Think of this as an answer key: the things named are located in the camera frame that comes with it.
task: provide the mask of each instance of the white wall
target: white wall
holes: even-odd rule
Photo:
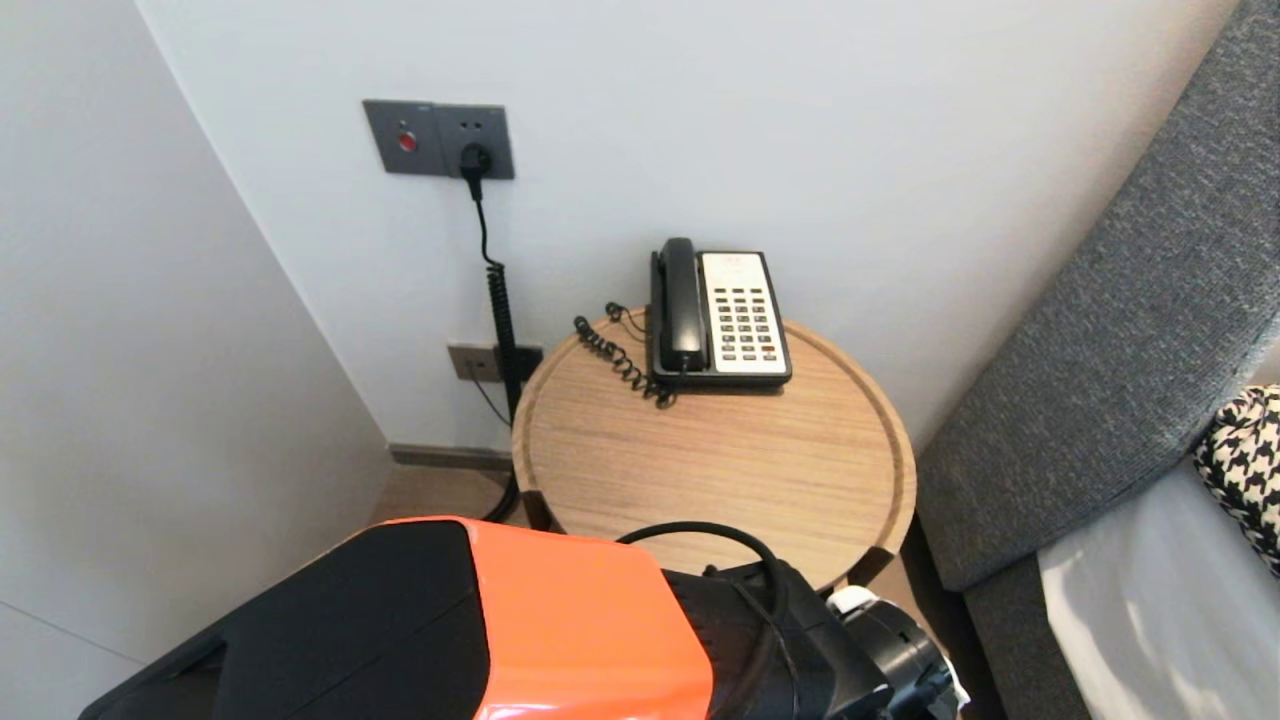
[[[507,442],[444,352],[493,337],[475,218],[383,173],[361,99],[507,105],[518,179],[486,206],[522,341],[644,302],[668,236],[762,249],[919,442],[1234,4],[137,1],[384,433],[461,446]]]
[[[38,720],[358,529],[389,460],[137,8],[3,14],[0,717]]]

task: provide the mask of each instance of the floor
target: floor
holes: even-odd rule
[[[389,478],[370,523],[421,515],[476,518],[498,502],[503,480],[504,475],[494,471],[401,465]],[[509,524],[529,527],[522,507]],[[902,553],[881,571],[870,588],[923,620],[955,664],[965,688],[974,696],[973,705],[961,712],[963,720],[1005,719],[980,644],[964,612],[964,601],[938,584],[918,523],[911,524]]]

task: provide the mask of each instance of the white bed sheet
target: white bed sheet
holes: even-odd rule
[[[1096,720],[1280,717],[1280,583],[1189,460],[1039,566]]]

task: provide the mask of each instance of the wooden tabletop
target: wooden tabletop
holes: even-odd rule
[[[643,310],[635,316],[643,325]],[[570,534],[613,539],[673,520],[740,528],[814,587],[838,580],[870,547],[896,553],[915,510],[902,423],[840,348],[785,327],[792,378],[781,392],[681,393],[666,410],[571,336],[539,365],[516,413],[521,486],[541,491]],[[594,328],[644,366],[640,333],[608,318]],[[681,571],[755,560],[704,536],[644,544]]]

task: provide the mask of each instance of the baseboard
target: baseboard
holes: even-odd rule
[[[479,447],[436,447],[433,445],[387,446],[392,460],[399,465],[424,468],[458,468],[463,470],[511,470],[511,454]]]

